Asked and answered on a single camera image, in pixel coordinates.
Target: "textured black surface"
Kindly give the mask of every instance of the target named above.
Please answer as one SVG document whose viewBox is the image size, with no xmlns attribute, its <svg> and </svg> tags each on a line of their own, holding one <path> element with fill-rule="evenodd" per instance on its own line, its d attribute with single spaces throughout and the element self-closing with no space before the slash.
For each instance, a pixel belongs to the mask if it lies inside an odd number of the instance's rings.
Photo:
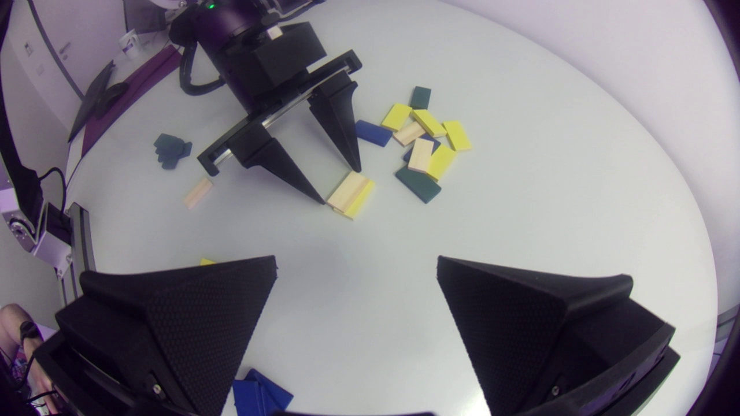
<svg viewBox="0 0 740 416">
<path fill-rule="evenodd" d="M 437 278 L 492 415 L 528 393 L 565 318 L 565 302 L 441 258 Z"/>
<path fill-rule="evenodd" d="M 200 416 L 221 413 L 275 279 L 275 258 L 116 276 L 86 272 L 86 296 L 143 318 Z"/>
<path fill-rule="evenodd" d="M 629 296 L 631 278 L 573 278 L 440 257 L 437 279 L 493 415 L 517 411 L 563 325 Z"/>
</svg>

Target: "blue block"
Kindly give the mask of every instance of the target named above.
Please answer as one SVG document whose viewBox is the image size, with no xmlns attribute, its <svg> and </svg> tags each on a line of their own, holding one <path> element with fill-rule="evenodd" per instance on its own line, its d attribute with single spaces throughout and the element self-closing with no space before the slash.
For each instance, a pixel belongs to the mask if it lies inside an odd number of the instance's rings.
<svg viewBox="0 0 740 416">
<path fill-rule="evenodd" d="M 234 407 L 239 416 L 266 416 L 262 388 L 256 381 L 234 380 Z"/>
<path fill-rule="evenodd" d="M 441 143 L 440 143 L 440 141 L 438 141 L 437 139 L 435 139 L 435 138 L 431 137 L 430 135 L 428 135 L 428 134 L 426 134 L 426 133 L 424 133 L 424 134 L 423 134 L 423 135 L 422 135 L 422 136 L 421 136 L 420 138 L 424 138 L 424 139 L 426 139 L 426 140 L 431 140 L 431 141 L 433 141 L 433 142 L 434 142 L 434 147 L 433 147 L 433 148 L 432 148 L 432 150 L 431 150 L 431 152 L 432 152 L 432 153 L 434 153 L 434 151 L 435 151 L 435 150 L 437 150 L 437 148 L 438 148 L 438 147 L 440 146 L 440 144 L 441 144 Z M 410 160 L 411 160 L 411 152 L 412 152 L 413 150 L 414 150 L 414 147 L 413 147 L 413 146 L 411 146 L 411 149 L 409 149 L 409 150 L 408 150 L 408 152 L 406 152 L 406 154 L 405 154 L 405 155 L 403 155 L 403 160 L 404 160 L 404 161 L 405 161 L 406 163 L 408 163 L 408 161 L 410 161 Z"/>
<path fill-rule="evenodd" d="M 386 129 L 385 127 L 376 126 L 375 124 L 368 123 L 364 120 L 357 120 L 354 128 L 357 131 L 358 138 L 377 144 L 380 147 L 385 147 L 388 144 L 388 141 L 391 140 L 391 136 L 393 136 L 393 132 L 391 130 Z"/>
<path fill-rule="evenodd" d="M 275 403 L 280 407 L 280 410 L 288 408 L 290 401 L 293 400 L 293 395 L 287 392 L 284 388 L 275 384 L 272 380 L 265 377 L 256 369 L 249 370 L 246 373 L 244 380 L 253 380 L 264 386 L 265 391 L 272 397 Z"/>
</svg>

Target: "yellow block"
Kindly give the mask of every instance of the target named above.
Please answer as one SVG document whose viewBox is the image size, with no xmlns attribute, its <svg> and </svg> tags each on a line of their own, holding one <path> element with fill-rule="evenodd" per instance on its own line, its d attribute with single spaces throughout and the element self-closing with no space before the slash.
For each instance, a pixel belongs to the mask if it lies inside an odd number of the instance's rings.
<svg viewBox="0 0 740 416">
<path fill-rule="evenodd" d="M 463 129 L 463 125 L 459 121 L 445 121 L 443 125 L 445 130 L 447 130 L 447 139 L 449 139 L 452 145 L 452 150 L 455 152 L 464 152 L 473 149 L 468 135 L 465 134 L 465 129 Z"/>
<path fill-rule="evenodd" d="M 434 151 L 434 154 L 432 154 L 426 174 L 435 181 L 439 181 L 439 179 L 442 178 L 442 175 L 445 174 L 447 168 L 450 167 L 450 164 L 452 164 L 452 161 L 455 159 L 455 155 L 456 153 L 454 150 L 441 144 L 437 150 Z"/>
<path fill-rule="evenodd" d="M 388 115 L 380 125 L 397 132 L 406 123 L 409 114 L 411 114 L 411 107 L 403 104 L 393 104 L 391 111 L 388 111 Z"/>
<path fill-rule="evenodd" d="M 442 124 L 434 118 L 429 110 L 414 110 L 411 112 L 411 116 L 414 117 L 414 120 L 419 121 L 419 124 L 424 127 L 424 130 L 426 130 L 431 137 L 442 137 L 447 134 L 445 128 L 442 127 Z"/>
<path fill-rule="evenodd" d="M 370 195 L 370 191 L 375 188 L 375 182 L 370 181 L 367 185 L 365 185 L 365 188 L 360 192 L 360 194 L 357 196 L 357 199 L 352 202 L 352 205 L 349 206 L 346 212 L 341 212 L 340 210 L 334 208 L 334 211 L 339 212 L 340 214 L 344 215 L 345 217 L 354 220 L 354 217 L 357 216 L 357 213 L 360 211 L 360 208 L 365 204 L 365 200 L 368 198 L 368 195 Z"/>
</svg>

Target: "human arm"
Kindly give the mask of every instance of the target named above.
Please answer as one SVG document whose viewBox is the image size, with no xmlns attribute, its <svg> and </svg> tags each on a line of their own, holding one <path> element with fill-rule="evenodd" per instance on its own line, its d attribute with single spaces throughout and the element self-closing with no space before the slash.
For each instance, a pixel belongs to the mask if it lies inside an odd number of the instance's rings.
<svg viewBox="0 0 740 416">
<path fill-rule="evenodd" d="M 18 347 L 21 345 L 21 325 L 23 322 L 33 322 L 33 319 L 20 306 L 11 303 L 0 309 L 0 346 L 9 355 L 11 360 L 15 358 Z M 25 338 L 22 343 L 26 357 L 30 359 L 38 346 L 43 342 L 44 340 L 40 335 L 34 338 Z M 38 363 L 31 363 L 29 375 L 33 382 L 34 390 L 39 394 L 53 390 L 49 376 L 47 376 Z M 45 397 L 44 402 L 47 404 L 50 413 L 57 413 L 57 408 L 53 400 Z"/>
</svg>

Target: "white cup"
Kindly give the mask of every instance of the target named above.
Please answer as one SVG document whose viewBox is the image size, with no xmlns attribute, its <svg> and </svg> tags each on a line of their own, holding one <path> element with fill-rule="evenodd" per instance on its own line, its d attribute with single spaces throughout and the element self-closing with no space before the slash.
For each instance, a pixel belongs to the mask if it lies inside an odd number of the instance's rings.
<svg viewBox="0 0 740 416">
<path fill-rule="evenodd" d="M 135 29 L 131 29 L 118 40 L 118 46 L 124 51 L 129 59 L 136 59 L 141 53 L 141 43 Z"/>
</svg>

